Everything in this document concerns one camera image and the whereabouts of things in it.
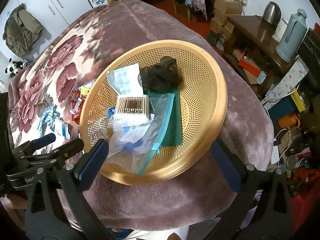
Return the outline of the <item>light blue face mask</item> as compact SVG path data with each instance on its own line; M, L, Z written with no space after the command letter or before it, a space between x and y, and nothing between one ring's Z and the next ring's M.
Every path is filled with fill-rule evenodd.
M108 108L106 110L104 116L101 117L99 120L99 129L100 129L103 137L108 141L110 140L110 138L113 134L113 130L112 130L113 127L109 126L109 123L113 122L115 111L116 111L115 107Z

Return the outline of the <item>clear zip bag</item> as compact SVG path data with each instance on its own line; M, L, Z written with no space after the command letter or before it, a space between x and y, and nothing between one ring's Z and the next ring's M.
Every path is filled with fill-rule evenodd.
M121 152L110 157L107 156L105 163L118 165L129 173L134 173L137 175L144 174L153 156L161 149L161 144L167 131L168 123L171 116L174 94L169 93L161 97L161 99L165 98L168 99L168 102L166 104L162 103L162 106L165 107L164 113L167 113L168 116L166 120L165 117L158 117L157 121L160 122L161 126L157 129L158 133L155 137L155 142L144 141L142 138L134 145L127 146ZM146 124L145 133L147 132L150 124L151 123Z

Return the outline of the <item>cotton swabs box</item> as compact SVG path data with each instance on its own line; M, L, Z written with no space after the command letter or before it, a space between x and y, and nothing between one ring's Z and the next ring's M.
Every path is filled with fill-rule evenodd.
M151 123L152 119L150 98L147 95L119 95L110 125L116 128L139 126Z

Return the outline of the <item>packaged face mask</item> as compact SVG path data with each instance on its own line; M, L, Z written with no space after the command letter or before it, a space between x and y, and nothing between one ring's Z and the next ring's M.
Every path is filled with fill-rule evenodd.
M135 63L107 72L108 84L118 95L142 96L143 87L139 83L140 68Z

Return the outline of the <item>black mesh bath sponge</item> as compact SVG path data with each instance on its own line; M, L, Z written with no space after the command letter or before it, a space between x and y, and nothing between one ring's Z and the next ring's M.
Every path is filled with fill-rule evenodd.
M167 93L183 81L178 72L177 60L170 56L162 57L157 64L140 68L139 77L144 91L156 93Z

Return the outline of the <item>blue tissue packet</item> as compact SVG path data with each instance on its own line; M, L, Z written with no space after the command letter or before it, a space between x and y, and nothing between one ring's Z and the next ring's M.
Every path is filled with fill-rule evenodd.
M108 156L113 156L142 139L148 122L148 114L141 110L115 109L107 126L112 130Z

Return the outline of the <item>blue white zigzag cloth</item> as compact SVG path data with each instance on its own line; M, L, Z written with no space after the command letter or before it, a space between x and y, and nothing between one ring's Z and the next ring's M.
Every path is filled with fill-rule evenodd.
M55 132L55 120L60 117L60 113L56 109L57 105L53 105L44 110L37 126L40 137L44 136L47 127L49 127L52 132Z

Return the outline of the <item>pink candy plate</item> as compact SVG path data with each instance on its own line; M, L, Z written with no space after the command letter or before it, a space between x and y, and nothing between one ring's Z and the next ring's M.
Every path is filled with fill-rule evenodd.
M91 90L94 83L95 83L95 80L92 80L91 82L88 82L85 85L78 87L73 92L73 96L71 99L70 113L71 113L72 121L77 125L80 125L81 111L82 111L84 102L89 94L89 91Z

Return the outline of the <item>orange perforated plastic basket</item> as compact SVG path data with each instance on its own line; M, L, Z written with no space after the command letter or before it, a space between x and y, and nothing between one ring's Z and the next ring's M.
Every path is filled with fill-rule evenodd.
M84 151L90 151L99 139L105 139L99 129L99 120L108 108L116 106L119 96L108 84L107 72L135 63L139 64L139 68L149 67L159 63L164 56L177 60L178 72L183 78L176 88L180 96L182 144L161 147L143 175L129 173L118 165L104 162L100 173L118 183L153 184L178 176L210 149L224 122L227 87L213 57L201 47L185 41L149 42L114 60L96 79L80 116L80 137L84 142Z

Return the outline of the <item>green scouring pad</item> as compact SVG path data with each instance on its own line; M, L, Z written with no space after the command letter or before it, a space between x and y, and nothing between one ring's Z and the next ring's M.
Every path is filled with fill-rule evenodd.
M167 93L174 94L174 99L167 131L161 146L180 146L182 144L180 96L177 89L169 90ZM168 116L167 113L164 113L165 107L162 106L162 103L166 104L168 99L161 99L165 94L152 92L150 90L148 90L146 94L150 98L150 112L151 114L154 114L154 119L149 125L146 134L143 136L143 140L155 142L155 137L158 133L157 129L161 126L157 119L158 117L165 117L166 120Z

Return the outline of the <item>olive green jacket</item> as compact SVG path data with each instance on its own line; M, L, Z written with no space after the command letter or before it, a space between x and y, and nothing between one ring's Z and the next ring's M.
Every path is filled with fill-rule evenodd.
M3 40L7 47L20 58L26 57L32 45L43 32L42 24L20 4L10 14L4 26Z

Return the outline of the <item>grey blue thermos jug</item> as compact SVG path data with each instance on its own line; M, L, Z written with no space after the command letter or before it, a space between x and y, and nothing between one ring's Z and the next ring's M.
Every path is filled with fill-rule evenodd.
M286 62L290 62L294 58L295 53L306 35L307 17L304 9L298 9L296 14L292 14L285 33L276 46L277 54Z

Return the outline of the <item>dark wooden side table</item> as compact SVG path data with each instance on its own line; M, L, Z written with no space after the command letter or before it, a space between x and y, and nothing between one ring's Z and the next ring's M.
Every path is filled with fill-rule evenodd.
M278 42L272 38L275 33L273 27L260 16L228 16L234 29L223 44L223 57L239 74L258 98L264 97L271 88L272 82L280 81L290 70L294 60L284 61L276 52ZM251 84L244 68L239 65L233 51L240 50L243 55L253 56L253 61L260 70L266 72L267 77L262 84Z

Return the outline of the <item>steel electric kettle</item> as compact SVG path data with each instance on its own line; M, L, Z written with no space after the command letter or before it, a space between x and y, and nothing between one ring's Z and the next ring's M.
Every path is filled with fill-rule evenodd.
M270 25L278 25L281 19L281 9L276 2L270 1L263 13L263 20Z

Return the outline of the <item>cardboard boxes stack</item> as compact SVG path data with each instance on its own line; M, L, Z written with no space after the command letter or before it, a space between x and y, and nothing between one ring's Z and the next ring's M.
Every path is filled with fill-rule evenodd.
M233 32L234 25L229 22L228 17L241 15L242 6L239 0L215 0L211 28L214 33L222 35L227 39Z

